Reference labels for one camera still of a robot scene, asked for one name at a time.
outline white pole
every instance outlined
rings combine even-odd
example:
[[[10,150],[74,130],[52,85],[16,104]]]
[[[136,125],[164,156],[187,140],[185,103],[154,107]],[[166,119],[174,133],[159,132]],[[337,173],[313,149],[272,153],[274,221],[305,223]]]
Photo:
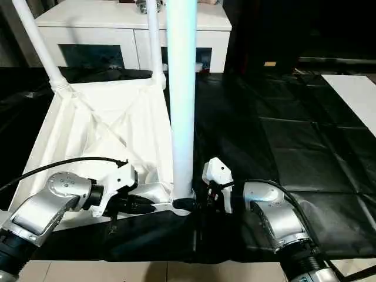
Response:
[[[196,0],[167,2],[167,46],[173,146],[172,198],[192,197]]]
[[[150,39],[150,51],[152,55],[152,78],[157,84],[162,85],[162,88],[166,88],[166,77],[162,68],[162,52],[160,50],[159,41],[159,23],[158,23],[158,10],[156,0],[146,0],[147,8],[147,23],[149,26],[149,39]]]
[[[59,68],[53,62],[50,53],[43,41],[43,37],[39,32],[39,29],[34,21],[34,17],[31,14],[28,4],[25,0],[12,0],[14,7],[21,19],[23,27],[26,29],[27,34],[30,37],[31,42],[38,54],[41,62],[49,76],[50,84],[53,89],[68,86],[66,79],[60,73]]]

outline black tablecloth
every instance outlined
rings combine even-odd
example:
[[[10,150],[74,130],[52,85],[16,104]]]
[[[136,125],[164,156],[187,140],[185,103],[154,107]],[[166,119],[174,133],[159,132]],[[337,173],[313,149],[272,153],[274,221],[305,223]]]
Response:
[[[63,69],[69,82],[148,77]],[[43,69],[0,69],[0,184],[22,173],[52,100]],[[165,91],[168,105],[169,93]],[[376,255],[376,139],[320,76],[199,75],[193,186],[218,156],[235,179],[274,180],[293,192],[332,259]],[[5,209],[14,193],[2,194]],[[57,231],[36,259],[274,261],[254,214],[171,212]]]

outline silver robot arm segment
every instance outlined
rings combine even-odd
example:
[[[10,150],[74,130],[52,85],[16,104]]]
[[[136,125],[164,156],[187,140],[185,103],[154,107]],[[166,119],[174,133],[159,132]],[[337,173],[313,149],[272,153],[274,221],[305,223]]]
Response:
[[[56,173],[40,192],[20,205],[2,229],[40,247],[66,211],[78,211],[90,201],[92,187],[89,179],[74,173]],[[95,190],[103,192],[103,187],[98,186]]]
[[[68,210],[97,206],[103,186],[74,173],[52,175],[45,187],[26,199],[0,229],[0,281],[13,282],[34,251]]]
[[[310,238],[293,206],[275,186],[247,182],[244,184],[243,199],[246,210],[260,216],[274,252],[291,243]]]

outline tile floor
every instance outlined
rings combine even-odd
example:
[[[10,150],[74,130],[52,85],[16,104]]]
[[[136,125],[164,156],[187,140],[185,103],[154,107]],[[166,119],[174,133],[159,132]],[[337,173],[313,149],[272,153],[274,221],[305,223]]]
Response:
[[[351,274],[376,264],[370,260],[334,262]],[[31,261],[19,282],[286,282],[277,263],[235,263],[217,265],[175,262],[107,263],[104,261]],[[376,282],[376,276],[362,280]]]

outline white cabinet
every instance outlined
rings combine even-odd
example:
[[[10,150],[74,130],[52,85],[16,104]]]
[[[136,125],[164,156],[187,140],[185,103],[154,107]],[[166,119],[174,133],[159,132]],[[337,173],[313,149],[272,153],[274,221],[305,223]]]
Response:
[[[166,7],[162,7],[158,18],[162,51],[166,53]],[[135,4],[65,0],[37,18],[36,23],[58,66],[103,64],[150,69],[147,16]],[[198,66],[223,72],[230,31],[231,24],[221,5],[198,5]]]

